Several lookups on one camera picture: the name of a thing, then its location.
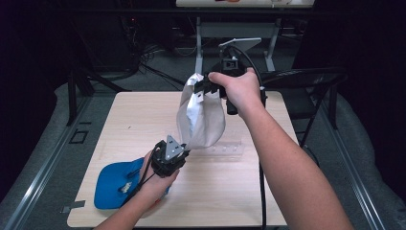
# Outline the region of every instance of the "dark background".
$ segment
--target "dark background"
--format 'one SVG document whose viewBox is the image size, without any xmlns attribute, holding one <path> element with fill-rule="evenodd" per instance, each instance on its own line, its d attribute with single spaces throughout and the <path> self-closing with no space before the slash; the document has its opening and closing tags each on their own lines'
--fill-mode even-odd
<svg viewBox="0 0 406 230">
<path fill-rule="evenodd" d="M 170 8 L 174 1 L 133 1 L 137 7 Z M 56 106 L 55 89 L 76 65 L 95 71 L 136 71 L 143 48 L 128 45 L 120 17 L 86 15 L 71 21 L 43 9 L 52 6 L 128 8 L 118 1 L 6 1 L 0 3 L 1 192 L 9 190 L 30 157 Z M 308 20 L 295 68 L 345 66 L 350 78 L 340 86 L 375 149 L 384 181 L 406 199 L 406 18 L 401 0 L 317 0 L 314 11 L 353 12 L 352 18 Z M 184 18 L 139 20 L 150 39 L 173 48 L 171 26 Z M 184 33 L 190 33 L 184 27 Z M 115 37 L 107 37 L 110 32 Z M 89 50 L 100 52 L 92 54 Z"/>
</svg>

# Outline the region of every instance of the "metal stand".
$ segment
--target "metal stand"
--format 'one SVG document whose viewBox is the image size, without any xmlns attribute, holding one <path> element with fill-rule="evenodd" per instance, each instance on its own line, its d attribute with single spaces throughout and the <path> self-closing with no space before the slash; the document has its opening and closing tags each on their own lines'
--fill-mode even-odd
<svg viewBox="0 0 406 230">
<path fill-rule="evenodd" d="M 93 88 L 93 86 L 90 83 L 90 80 L 88 78 L 91 78 L 95 81 L 98 81 L 98 82 L 104 84 L 105 86 L 114 90 L 116 93 L 130 91 L 130 90 L 121 88 L 117 84 L 111 82 L 110 80 L 106 80 L 102 76 L 100 76 L 90 70 L 87 70 L 87 69 L 81 68 L 81 67 L 74 67 L 74 69 L 72 70 L 71 74 L 69 75 L 69 79 L 68 79 L 69 121 L 66 124 L 66 126 L 70 126 L 77 118 L 78 104 L 77 104 L 76 87 L 78 87 L 80 93 L 84 97 L 93 96 L 93 94 L 95 93 L 95 89 Z"/>
<path fill-rule="evenodd" d="M 274 71 L 275 66 L 272 61 L 275 44 L 277 42 L 280 29 L 280 19 L 275 23 L 216 23 L 201 22 L 200 17 L 196 20 L 196 65 L 195 73 L 202 74 L 203 50 L 202 37 L 261 37 L 271 38 L 268 50 L 264 51 L 264 57 L 268 71 Z"/>
<path fill-rule="evenodd" d="M 329 89 L 328 96 L 328 120 L 334 129 L 338 129 L 336 122 L 337 114 L 337 86 L 332 86 Z"/>
</svg>

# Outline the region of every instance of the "gray carpet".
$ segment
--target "gray carpet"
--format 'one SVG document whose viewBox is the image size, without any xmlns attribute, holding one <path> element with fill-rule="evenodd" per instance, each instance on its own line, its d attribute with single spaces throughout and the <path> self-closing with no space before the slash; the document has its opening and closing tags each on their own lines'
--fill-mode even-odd
<svg viewBox="0 0 406 230">
<path fill-rule="evenodd" d="M 281 37 L 278 40 L 274 55 L 277 69 L 291 67 L 299 44 L 298 41 L 289 38 Z M 205 49 L 204 71 L 208 71 L 218 61 L 215 44 L 212 45 L 209 47 L 209 44 Z M 190 52 L 190 50 L 180 51 L 182 53 Z M 253 49 L 249 54 L 255 60 L 260 71 L 264 71 L 265 65 L 261 58 L 261 51 L 261 49 Z M 177 53 L 156 52 L 151 56 L 147 65 L 185 81 L 194 72 L 194 57 L 195 54 L 182 56 Z M 163 78 L 145 71 L 141 68 L 136 75 L 114 82 L 133 91 L 174 91 L 182 88 L 181 85 L 176 83 L 171 85 Z M 104 76 L 107 78 L 114 77 L 113 75 Z M 66 145 L 61 150 L 61 157 L 52 176 L 28 218 L 22 224 L 23 229 L 69 229 L 66 224 L 68 214 L 60 213 L 61 208 L 75 200 L 80 182 L 114 99 L 112 90 L 98 82 L 93 82 L 93 85 L 97 93 L 88 99 L 89 102 L 79 96 L 83 102 L 88 102 L 88 105 L 80 113 L 76 125 L 72 127 L 73 130 L 83 136 L 77 134 L 72 140 L 72 135 L 68 138 Z M 56 94 L 58 104 L 51 122 L 43 133 L 23 173 L 20 174 L 8 196 L 0 204 L 1 229 L 6 227 L 35 175 L 41 169 L 43 162 L 53 154 L 58 145 L 59 137 L 63 136 L 65 124 L 68 121 L 67 86 L 62 85 Z M 339 97 L 337 110 L 339 133 L 350 151 L 350 157 L 371 195 L 376 211 L 382 218 L 386 229 L 406 229 L 404 212 L 406 209 L 401 200 L 382 182 L 379 172 L 374 166 L 373 148 L 368 134 L 352 112 L 350 105 L 342 97 Z M 295 128 L 300 128 L 302 125 L 301 123 L 294 123 Z M 309 146 L 307 151 L 311 150 L 317 157 L 321 169 L 342 201 L 355 228 L 370 229 L 368 220 L 358 202 L 358 197 L 352 188 L 343 157 L 339 154 L 327 126 L 328 124 L 321 116 L 316 118 L 307 140 Z M 69 144 L 69 141 L 82 141 L 85 132 L 87 136 L 82 144 Z"/>
</svg>

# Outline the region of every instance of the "blue object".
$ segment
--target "blue object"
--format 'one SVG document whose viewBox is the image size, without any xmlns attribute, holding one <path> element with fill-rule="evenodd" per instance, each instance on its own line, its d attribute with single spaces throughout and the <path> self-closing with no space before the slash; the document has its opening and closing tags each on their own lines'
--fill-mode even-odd
<svg viewBox="0 0 406 230">
<path fill-rule="evenodd" d="M 99 174 L 95 192 L 98 209 L 118 209 L 140 180 L 144 157 L 132 162 L 107 165 Z"/>
</svg>

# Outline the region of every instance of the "black device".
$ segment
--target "black device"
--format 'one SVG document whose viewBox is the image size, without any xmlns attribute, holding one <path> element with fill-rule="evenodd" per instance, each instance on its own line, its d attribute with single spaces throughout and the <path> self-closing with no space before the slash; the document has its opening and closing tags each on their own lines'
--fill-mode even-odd
<svg viewBox="0 0 406 230">
<path fill-rule="evenodd" d="M 171 176 L 176 170 L 182 168 L 190 152 L 184 150 L 185 144 L 179 145 L 170 135 L 167 142 L 161 141 L 157 147 L 151 156 L 151 167 L 161 177 Z"/>
<path fill-rule="evenodd" d="M 185 145 L 179 145 L 170 135 L 167 137 L 167 142 L 164 140 L 158 142 L 147 160 L 146 170 L 144 171 L 140 182 L 127 196 L 122 206 L 134 197 L 150 179 L 150 177 L 146 178 L 149 167 L 152 167 L 154 174 L 157 174 L 160 177 L 171 176 L 176 170 L 182 168 L 186 163 L 185 158 L 190 152 L 189 150 L 184 150 L 184 148 Z"/>
<path fill-rule="evenodd" d="M 225 49 L 220 51 L 220 73 L 231 76 L 239 77 L 245 74 L 246 66 L 240 61 L 239 55 L 233 49 Z M 223 86 L 219 86 L 220 97 L 226 97 L 226 90 Z M 237 108 L 229 101 L 226 102 L 227 114 L 238 114 Z"/>
</svg>

